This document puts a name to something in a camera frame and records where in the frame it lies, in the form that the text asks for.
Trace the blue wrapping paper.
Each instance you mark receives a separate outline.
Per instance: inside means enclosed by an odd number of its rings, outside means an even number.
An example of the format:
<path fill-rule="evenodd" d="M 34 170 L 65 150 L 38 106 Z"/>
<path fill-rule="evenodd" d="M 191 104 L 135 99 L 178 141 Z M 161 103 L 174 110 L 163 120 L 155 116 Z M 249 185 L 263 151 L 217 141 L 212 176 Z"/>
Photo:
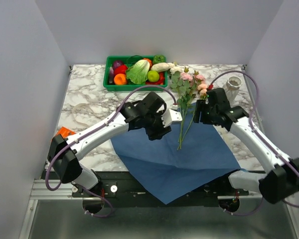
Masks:
<path fill-rule="evenodd" d="M 180 125 L 161 140 L 150 141 L 145 129 L 131 130 L 111 139 L 114 151 L 130 174 L 164 204 L 241 167 L 214 126 L 192 123 L 178 142 Z"/>

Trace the peach artificial rose stem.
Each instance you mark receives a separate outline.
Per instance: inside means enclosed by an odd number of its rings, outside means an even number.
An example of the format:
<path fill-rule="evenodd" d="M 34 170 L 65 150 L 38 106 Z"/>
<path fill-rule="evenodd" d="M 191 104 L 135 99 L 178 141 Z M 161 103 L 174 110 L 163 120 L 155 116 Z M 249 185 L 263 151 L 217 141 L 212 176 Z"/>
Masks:
<path fill-rule="evenodd" d="M 206 83 L 200 83 L 198 85 L 198 87 L 197 87 L 199 95 L 200 95 L 200 100 L 206 100 L 207 99 L 207 91 L 211 90 L 212 88 L 213 88 L 213 84 L 209 84 L 208 85 Z M 195 113 L 192 113 L 192 118 L 191 118 L 191 120 L 189 122 L 189 125 L 188 125 L 188 127 L 187 127 L 187 129 L 186 129 L 186 131 L 185 131 L 185 133 L 184 133 L 184 135 L 182 137 L 182 141 L 184 141 L 184 139 L 185 139 L 185 137 L 186 137 L 186 135 L 187 135 L 187 133 L 188 133 L 188 131 L 189 131 L 192 123 L 193 123 L 194 115 L 195 115 Z"/>

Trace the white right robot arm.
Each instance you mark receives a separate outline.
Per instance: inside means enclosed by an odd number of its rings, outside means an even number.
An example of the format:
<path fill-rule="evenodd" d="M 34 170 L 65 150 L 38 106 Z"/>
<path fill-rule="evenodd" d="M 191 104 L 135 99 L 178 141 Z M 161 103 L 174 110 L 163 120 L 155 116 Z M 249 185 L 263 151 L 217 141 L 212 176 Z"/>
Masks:
<path fill-rule="evenodd" d="M 299 192 L 299 158 L 292 159 L 279 150 L 241 106 L 232 107 L 224 89 L 209 90 L 206 99 L 197 100 L 193 121 L 225 128 L 245 144 L 265 171 L 231 173 L 219 183 L 223 194 L 244 189 L 260 193 L 267 202 L 275 204 Z"/>

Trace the pink artificial flower bouquet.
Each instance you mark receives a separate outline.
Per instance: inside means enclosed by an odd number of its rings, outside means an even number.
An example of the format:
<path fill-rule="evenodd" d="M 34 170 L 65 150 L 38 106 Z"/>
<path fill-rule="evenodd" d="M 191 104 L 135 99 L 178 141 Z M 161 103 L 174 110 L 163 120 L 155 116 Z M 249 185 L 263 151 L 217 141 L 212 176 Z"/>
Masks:
<path fill-rule="evenodd" d="M 182 116 L 182 123 L 180 126 L 180 134 L 178 139 L 178 150 L 182 148 L 182 137 L 189 125 L 194 112 L 194 106 L 192 103 L 197 99 L 200 99 L 198 92 L 198 85 L 200 83 L 206 83 L 206 79 L 196 70 L 191 70 L 188 73 L 175 73 L 170 75 L 171 78 L 171 90 L 178 95 L 177 104 Z"/>

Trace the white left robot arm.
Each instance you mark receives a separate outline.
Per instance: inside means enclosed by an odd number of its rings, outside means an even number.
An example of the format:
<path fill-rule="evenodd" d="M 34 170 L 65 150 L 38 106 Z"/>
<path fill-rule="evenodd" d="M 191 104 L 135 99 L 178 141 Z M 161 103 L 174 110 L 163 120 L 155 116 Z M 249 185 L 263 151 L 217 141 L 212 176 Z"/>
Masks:
<path fill-rule="evenodd" d="M 97 173 L 80 163 L 90 151 L 105 141 L 135 129 L 145 129 L 149 140 L 162 139 L 171 131 L 171 125 L 182 120 L 179 112 L 167 107 L 166 102 L 155 92 L 142 100 L 129 102 L 124 99 L 118 108 L 99 123 L 70 136 L 57 134 L 51 140 L 45 176 L 47 189 L 49 174 L 54 171 L 59 184 L 74 182 L 83 187 L 88 196 L 100 193 L 101 180 Z"/>

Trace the beige printed ribbon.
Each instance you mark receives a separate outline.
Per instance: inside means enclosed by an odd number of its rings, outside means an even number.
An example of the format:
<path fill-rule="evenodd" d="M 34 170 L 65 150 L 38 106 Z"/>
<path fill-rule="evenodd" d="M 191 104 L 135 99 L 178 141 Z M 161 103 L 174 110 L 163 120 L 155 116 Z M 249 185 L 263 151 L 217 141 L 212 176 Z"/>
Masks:
<path fill-rule="evenodd" d="M 86 129 L 104 120 L 116 108 L 116 105 L 79 103 L 71 109 L 72 128 Z"/>

